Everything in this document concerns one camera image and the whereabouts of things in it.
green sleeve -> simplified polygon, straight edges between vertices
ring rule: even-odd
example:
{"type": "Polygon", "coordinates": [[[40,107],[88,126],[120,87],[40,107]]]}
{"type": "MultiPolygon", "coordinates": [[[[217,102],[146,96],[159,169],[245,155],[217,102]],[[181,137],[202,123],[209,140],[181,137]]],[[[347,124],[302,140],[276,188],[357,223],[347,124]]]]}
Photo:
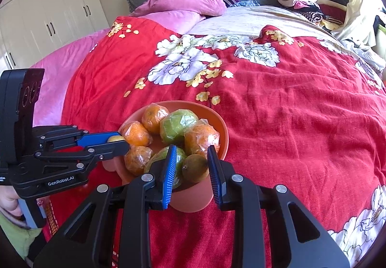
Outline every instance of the green sleeve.
{"type": "Polygon", "coordinates": [[[30,245],[41,232],[41,229],[22,229],[11,223],[1,212],[0,226],[8,240],[23,259],[27,257],[30,245]]]}

plastic wrapped green fruit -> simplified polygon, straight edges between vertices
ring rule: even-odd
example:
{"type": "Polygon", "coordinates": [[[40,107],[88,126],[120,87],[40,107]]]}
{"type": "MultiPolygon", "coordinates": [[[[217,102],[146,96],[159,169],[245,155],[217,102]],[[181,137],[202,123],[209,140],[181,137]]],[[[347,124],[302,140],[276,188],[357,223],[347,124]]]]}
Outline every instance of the plastic wrapped green fruit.
{"type": "MultiPolygon", "coordinates": [[[[149,173],[150,167],[153,164],[153,162],[165,159],[168,151],[169,151],[169,146],[166,146],[165,148],[157,152],[146,164],[144,173],[149,173]]],[[[177,147],[177,165],[176,165],[176,175],[174,176],[173,189],[179,187],[182,184],[182,164],[185,158],[186,158],[186,154],[184,150],[177,147]]]]}
{"type": "Polygon", "coordinates": [[[166,145],[182,145],[184,133],[192,125],[196,124],[198,117],[190,110],[178,109],[161,121],[159,134],[166,145]]]}

camera lens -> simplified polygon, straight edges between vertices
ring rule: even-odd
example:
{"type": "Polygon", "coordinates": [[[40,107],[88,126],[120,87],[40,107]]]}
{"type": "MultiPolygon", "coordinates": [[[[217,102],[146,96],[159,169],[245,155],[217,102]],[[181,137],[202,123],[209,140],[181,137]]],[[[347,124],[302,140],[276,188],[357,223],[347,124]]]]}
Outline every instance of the camera lens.
{"type": "Polygon", "coordinates": [[[29,86],[26,87],[24,90],[24,96],[23,96],[23,107],[25,107],[29,100],[29,86]]]}
{"type": "Polygon", "coordinates": [[[37,84],[35,82],[35,83],[33,83],[32,88],[31,88],[31,92],[29,94],[29,102],[30,103],[34,102],[34,99],[35,99],[35,96],[36,96],[36,90],[37,90],[37,84]]]}

stack of folded blankets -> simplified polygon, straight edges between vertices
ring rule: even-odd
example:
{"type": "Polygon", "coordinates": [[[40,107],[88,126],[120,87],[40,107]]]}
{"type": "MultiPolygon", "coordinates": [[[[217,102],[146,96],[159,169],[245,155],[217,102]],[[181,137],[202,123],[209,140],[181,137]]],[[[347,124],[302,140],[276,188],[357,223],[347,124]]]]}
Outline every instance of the stack of folded blankets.
{"type": "Polygon", "coordinates": [[[331,31],[343,26],[348,0],[278,0],[278,2],[302,14],[315,25],[331,31]]]}

white wardrobe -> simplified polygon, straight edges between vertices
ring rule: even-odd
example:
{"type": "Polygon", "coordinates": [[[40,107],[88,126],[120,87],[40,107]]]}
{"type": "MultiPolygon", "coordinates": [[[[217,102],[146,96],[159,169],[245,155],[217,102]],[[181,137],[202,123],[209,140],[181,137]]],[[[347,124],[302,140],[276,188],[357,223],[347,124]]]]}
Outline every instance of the white wardrobe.
{"type": "Polygon", "coordinates": [[[29,68],[60,47],[108,27],[99,0],[3,0],[0,59],[9,68],[29,68]]]}

